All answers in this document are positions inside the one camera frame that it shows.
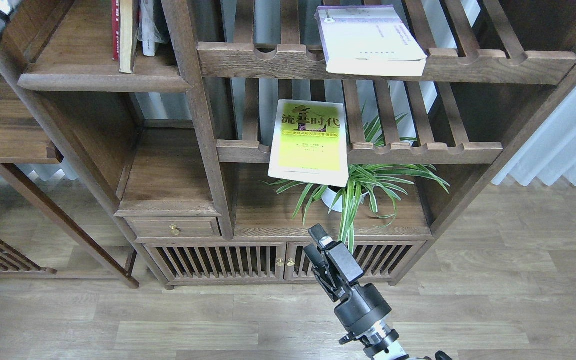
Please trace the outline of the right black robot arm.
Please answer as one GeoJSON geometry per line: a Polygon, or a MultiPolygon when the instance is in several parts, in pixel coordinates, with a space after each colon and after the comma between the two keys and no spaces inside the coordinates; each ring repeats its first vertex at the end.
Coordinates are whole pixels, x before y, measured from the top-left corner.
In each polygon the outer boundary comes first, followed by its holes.
{"type": "Polygon", "coordinates": [[[314,276],[332,302],[347,335],[339,340],[363,344],[371,360],[410,360],[398,342],[400,335],[386,322],[391,306],[374,284],[360,285],[364,271],[342,241],[333,240],[320,224],[309,228],[315,244],[305,249],[314,268],[314,276]]]}

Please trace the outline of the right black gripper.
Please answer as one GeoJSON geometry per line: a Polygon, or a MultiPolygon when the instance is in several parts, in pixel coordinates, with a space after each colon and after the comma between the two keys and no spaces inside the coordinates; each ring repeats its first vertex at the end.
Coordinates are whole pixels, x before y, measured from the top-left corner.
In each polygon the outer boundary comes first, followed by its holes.
{"type": "Polygon", "coordinates": [[[309,228],[308,233],[317,243],[304,249],[314,276],[332,302],[341,302],[334,308],[334,314],[347,332],[367,332],[391,312],[391,306],[374,284],[354,285],[349,292],[349,284],[364,276],[354,256],[320,224],[309,228]]]}

